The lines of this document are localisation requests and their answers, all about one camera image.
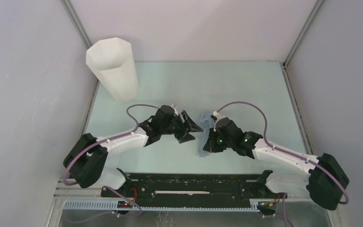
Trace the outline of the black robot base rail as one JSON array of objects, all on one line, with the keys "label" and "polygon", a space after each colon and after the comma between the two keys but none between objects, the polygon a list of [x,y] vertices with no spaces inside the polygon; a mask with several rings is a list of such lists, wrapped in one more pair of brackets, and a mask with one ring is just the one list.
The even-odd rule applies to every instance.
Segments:
[{"label": "black robot base rail", "polygon": [[128,184],[112,192],[107,187],[101,197],[122,196],[133,199],[139,206],[181,208],[246,208],[250,203],[274,206],[282,200],[282,193],[273,193],[265,186],[261,174],[154,174],[128,173]]}]

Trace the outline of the white octagonal trash bin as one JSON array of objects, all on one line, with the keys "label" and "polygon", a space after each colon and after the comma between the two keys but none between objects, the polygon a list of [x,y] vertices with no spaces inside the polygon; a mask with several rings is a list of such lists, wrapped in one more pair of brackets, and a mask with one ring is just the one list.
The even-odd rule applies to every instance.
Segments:
[{"label": "white octagonal trash bin", "polygon": [[137,96],[139,84],[131,43],[118,37],[99,40],[87,49],[86,65],[116,101],[127,102]]}]

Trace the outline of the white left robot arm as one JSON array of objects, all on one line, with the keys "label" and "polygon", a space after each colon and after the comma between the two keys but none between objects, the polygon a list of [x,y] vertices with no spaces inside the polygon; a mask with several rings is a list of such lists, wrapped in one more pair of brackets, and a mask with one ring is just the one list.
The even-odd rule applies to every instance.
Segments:
[{"label": "white left robot arm", "polygon": [[179,143],[195,140],[193,133],[203,132],[186,113],[177,111],[173,105],[156,107],[156,113],[142,122],[130,114],[136,123],[131,130],[105,137],[94,137],[91,133],[83,134],[63,161],[66,186],[78,185],[88,188],[94,184],[112,188],[119,197],[130,192],[127,175],[118,167],[108,167],[110,157],[125,151],[147,147],[163,135],[173,135]]}]

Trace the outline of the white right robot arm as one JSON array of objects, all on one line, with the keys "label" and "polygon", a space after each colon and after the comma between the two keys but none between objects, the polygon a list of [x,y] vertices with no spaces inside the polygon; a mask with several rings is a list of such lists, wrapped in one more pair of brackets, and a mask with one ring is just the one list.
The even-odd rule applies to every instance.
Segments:
[{"label": "white right robot arm", "polygon": [[272,171],[256,184],[256,192],[267,198],[273,193],[308,195],[314,203],[327,210],[336,210],[349,185],[349,178],[334,156],[307,155],[284,147],[277,147],[261,134],[243,132],[228,117],[210,116],[214,126],[209,129],[208,140],[203,146],[210,153],[230,148],[238,155],[277,164],[294,172],[283,177]]}]

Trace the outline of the light blue plastic trash bag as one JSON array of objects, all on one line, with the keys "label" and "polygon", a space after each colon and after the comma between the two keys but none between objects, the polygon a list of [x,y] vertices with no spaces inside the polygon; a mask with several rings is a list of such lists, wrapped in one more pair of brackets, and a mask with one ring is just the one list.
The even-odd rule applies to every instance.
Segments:
[{"label": "light blue plastic trash bag", "polygon": [[215,122],[211,118],[212,112],[202,112],[199,115],[199,127],[203,129],[203,132],[201,132],[198,136],[198,156],[199,157],[206,157],[210,154],[209,151],[204,150],[204,145],[206,144],[210,129],[214,127]]}]

